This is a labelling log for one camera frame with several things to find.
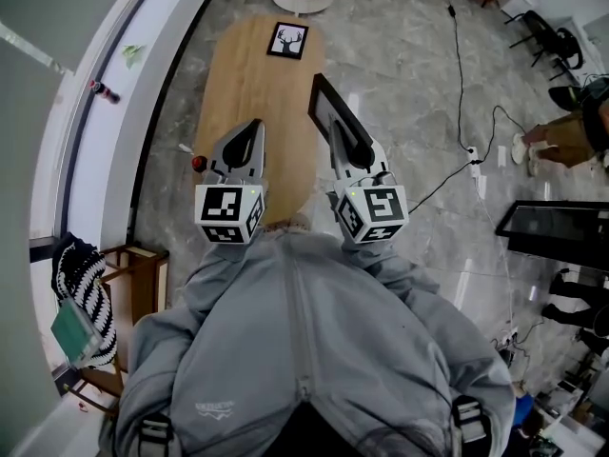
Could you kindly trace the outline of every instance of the tile floor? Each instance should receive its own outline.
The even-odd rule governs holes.
[[[504,26],[505,16],[497,8],[451,1],[459,21],[464,75],[463,142],[486,150],[496,104],[525,129],[563,115],[547,94],[553,74],[547,61],[531,69],[533,57],[526,46],[508,48],[523,32],[520,24]],[[173,304],[206,250],[192,224],[190,156],[179,145],[191,147],[194,142],[216,40],[230,24],[256,12],[283,11],[271,0],[210,2],[171,82],[147,159],[135,234],[147,245],[169,249]],[[467,161],[457,144],[459,69],[446,0],[335,0],[329,9],[306,18],[324,34],[326,77],[385,147],[414,207]],[[509,329],[510,292],[521,337],[538,322],[557,269],[554,262],[504,250],[493,232],[508,206],[517,199],[609,199],[607,176],[596,163],[571,170],[543,165],[535,178],[509,156],[500,167],[498,146],[507,147],[509,154],[518,130],[500,111],[497,120],[493,147],[481,165],[487,177],[484,200],[465,170],[412,214],[397,240],[401,254],[425,266],[441,284],[441,295],[489,340]],[[332,181],[328,149],[320,143],[317,184],[303,213],[313,230],[338,235],[324,196]],[[558,304],[576,307],[568,299]],[[524,379],[535,392],[560,377],[586,351],[572,342],[574,332],[550,321],[536,328],[524,344],[530,362],[518,355],[511,369],[514,380],[526,372]]]

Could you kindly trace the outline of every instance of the jacket zipper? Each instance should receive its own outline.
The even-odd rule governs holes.
[[[284,260],[285,273],[285,295],[287,298],[287,313],[289,317],[290,335],[292,337],[292,350],[294,355],[294,369],[296,382],[301,401],[309,401],[313,392],[313,380],[311,374],[310,346],[306,333],[304,317],[303,297],[300,296],[296,282],[296,264],[294,263],[293,250],[288,235],[283,237],[285,243]]]

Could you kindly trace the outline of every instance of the oval wooden table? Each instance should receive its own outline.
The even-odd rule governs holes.
[[[277,22],[309,27],[302,59],[266,54]],[[313,190],[319,132],[307,111],[313,75],[323,68],[321,34],[288,15],[257,15],[233,24],[216,45],[194,152],[209,158],[233,127],[253,118],[265,122],[265,224],[291,218]]]

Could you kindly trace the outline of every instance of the black and white blanket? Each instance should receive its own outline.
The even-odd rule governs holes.
[[[99,279],[106,270],[106,259],[91,244],[68,233],[59,243],[52,259],[50,286],[61,306],[68,297],[90,318],[102,336],[102,345],[88,365],[109,364],[116,355],[116,329],[110,300]]]

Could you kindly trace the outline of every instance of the jacket logo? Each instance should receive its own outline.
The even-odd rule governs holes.
[[[221,403],[195,403],[195,408],[201,416],[210,416],[216,421],[232,416],[234,401],[223,401]]]

